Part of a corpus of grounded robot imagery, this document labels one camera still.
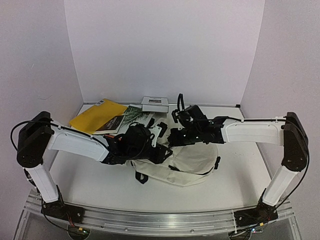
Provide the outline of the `beige canvas student bag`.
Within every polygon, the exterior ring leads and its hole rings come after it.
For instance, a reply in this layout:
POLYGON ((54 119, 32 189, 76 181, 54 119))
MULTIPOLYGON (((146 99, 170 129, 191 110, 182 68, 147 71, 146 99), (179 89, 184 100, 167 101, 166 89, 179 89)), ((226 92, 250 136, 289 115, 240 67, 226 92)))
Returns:
POLYGON ((163 163, 147 159, 131 160, 136 179, 144 184, 155 179, 166 184, 189 187, 206 181, 218 168, 221 157, 216 144, 196 143, 172 148, 173 153, 163 163))

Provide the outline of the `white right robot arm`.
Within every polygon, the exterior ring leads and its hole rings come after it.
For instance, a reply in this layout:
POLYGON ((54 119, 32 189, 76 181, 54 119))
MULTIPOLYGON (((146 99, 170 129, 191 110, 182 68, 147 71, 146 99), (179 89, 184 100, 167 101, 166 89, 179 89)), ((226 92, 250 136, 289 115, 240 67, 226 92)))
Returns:
POLYGON ((283 149, 280 167, 262 192, 255 207, 235 213, 253 223, 275 220, 280 198, 297 174, 306 174, 310 166, 309 139, 294 112, 283 117, 244 118, 216 116, 209 119, 197 105, 178 106, 171 113, 180 127, 170 131, 170 147, 204 144, 255 143, 283 149))

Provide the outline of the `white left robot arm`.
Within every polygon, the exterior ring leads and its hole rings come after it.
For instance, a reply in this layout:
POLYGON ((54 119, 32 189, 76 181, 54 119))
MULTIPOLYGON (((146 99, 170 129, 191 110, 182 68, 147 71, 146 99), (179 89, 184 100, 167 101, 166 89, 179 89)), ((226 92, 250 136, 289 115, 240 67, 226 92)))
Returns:
POLYGON ((69 214, 71 207, 64 203, 59 187, 44 167, 46 150, 68 152, 107 165, 122 165, 132 160, 161 164, 173 153, 169 147, 158 143, 168 128, 163 122, 151 128, 133 122, 125 133, 106 134, 103 140, 54 123, 47 111, 40 112, 32 120, 18 123, 10 132, 14 133, 18 127, 21 128, 18 141, 11 143, 16 160, 41 194, 42 212, 57 218, 69 214))

